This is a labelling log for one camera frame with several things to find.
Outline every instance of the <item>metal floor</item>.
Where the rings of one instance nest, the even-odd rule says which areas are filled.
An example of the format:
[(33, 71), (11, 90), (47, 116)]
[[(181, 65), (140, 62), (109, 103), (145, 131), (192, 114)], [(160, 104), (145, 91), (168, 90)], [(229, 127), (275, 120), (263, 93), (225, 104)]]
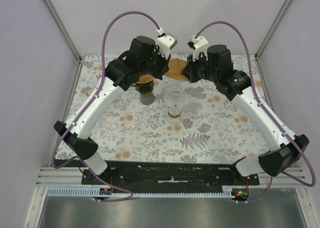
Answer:
[[(250, 190), (252, 198), (263, 190)], [(47, 196), (38, 228), (307, 228), (295, 189), (273, 189), (258, 202), (220, 198), (136, 198), (98, 203)]]

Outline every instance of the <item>table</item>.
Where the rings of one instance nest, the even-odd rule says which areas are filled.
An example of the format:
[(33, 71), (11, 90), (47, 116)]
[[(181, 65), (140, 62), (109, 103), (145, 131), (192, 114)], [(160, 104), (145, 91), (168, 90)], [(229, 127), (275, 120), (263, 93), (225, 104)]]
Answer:
[[(108, 64), (118, 57), (105, 56)], [(187, 59), (187, 55), (172, 55)], [(247, 58), (233, 55), (234, 68), (248, 73)], [(264, 94), (254, 56), (251, 56), (255, 85)], [(69, 115), (88, 98), (86, 92), (101, 77), (102, 57), (89, 54), (74, 93)], [(140, 162), (183, 162), (229, 164), (243, 156), (266, 152), (265, 141), (247, 116), (221, 95), (213, 83), (201, 80), (190, 84), (165, 77), (154, 81), (156, 101), (145, 106), (134, 87), (117, 99), (92, 130), (91, 138), (98, 143), (104, 160)], [(166, 122), (164, 95), (172, 87), (180, 87), (190, 96), (181, 124)], [(56, 159), (69, 159), (75, 154), (61, 144)]]

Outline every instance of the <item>glass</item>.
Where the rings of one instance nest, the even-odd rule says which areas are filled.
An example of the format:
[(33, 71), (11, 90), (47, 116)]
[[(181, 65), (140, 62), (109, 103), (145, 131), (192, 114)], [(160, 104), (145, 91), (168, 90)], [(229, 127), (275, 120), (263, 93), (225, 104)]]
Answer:
[(184, 116), (184, 107), (188, 103), (188, 94), (179, 88), (168, 90), (164, 95), (164, 102), (167, 105), (167, 122), (170, 125), (178, 125)]

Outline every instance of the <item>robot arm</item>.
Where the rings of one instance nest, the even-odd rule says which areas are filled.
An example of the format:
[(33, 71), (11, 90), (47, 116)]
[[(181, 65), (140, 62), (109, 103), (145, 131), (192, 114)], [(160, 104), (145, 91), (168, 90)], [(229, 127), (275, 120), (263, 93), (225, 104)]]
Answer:
[[(194, 52), (188, 56), (187, 65), (181, 73), (188, 77), (191, 83), (201, 79), (214, 82), (217, 90), (249, 117), (269, 149), (268, 152), (259, 156), (246, 157), (236, 161), (234, 163), (236, 171), (243, 177), (259, 173), (267, 173), (275, 177), (296, 162), (301, 155), (285, 137), (285, 134), (294, 137), (294, 141), (302, 151), (309, 144), (308, 138), (304, 134), (298, 136), (290, 130), (263, 99), (258, 103), (253, 91), (255, 88), (251, 86), (248, 75), (243, 71), (233, 69), (231, 53), (227, 47), (225, 45), (208, 47), (207, 40), (202, 36), (197, 39), (193, 37), (188, 45), (194, 49)], [(261, 104), (283, 126), (285, 133), (279, 130), (266, 111), (262, 109)]]
[[(92, 92), (66, 122), (57, 121), (54, 125), (54, 129), (61, 136), (70, 125), (73, 125), (64, 141), (97, 175), (108, 167), (98, 152), (98, 144), (90, 138), (97, 121), (117, 98), (139, 81), (141, 76), (152, 75), (162, 80), (164, 73), (169, 69), (170, 51), (177, 44), (177, 38), (169, 33), (165, 34), (162, 28), (157, 32), (156, 41), (145, 36), (134, 38), (130, 49), (112, 60), (106, 67), (106, 77), (102, 77), (104, 83), (99, 94)], [(93, 96), (95, 96), (94, 101), (74, 123), (74, 117), (84, 109)]]

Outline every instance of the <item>wooden disc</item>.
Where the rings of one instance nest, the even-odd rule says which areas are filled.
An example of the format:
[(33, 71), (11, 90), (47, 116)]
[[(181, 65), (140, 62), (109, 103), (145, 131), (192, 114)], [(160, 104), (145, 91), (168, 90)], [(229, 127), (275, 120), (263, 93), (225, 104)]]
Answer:
[(164, 75), (174, 80), (186, 81), (189, 79), (181, 74), (181, 71), (186, 67), (187, 62), (183, 59), (175, 58), (169, 61), (169, 71)]
[(143, 76), (140, 76), (140, 79), (139, 81), (137, 82), (137, 84), (145, 84), (145, 83), (149, 83), (149, 82), (152, 82), (155, 78), (150, 75), (150, 74), (147, 74), (147, 75), (143, 75)]

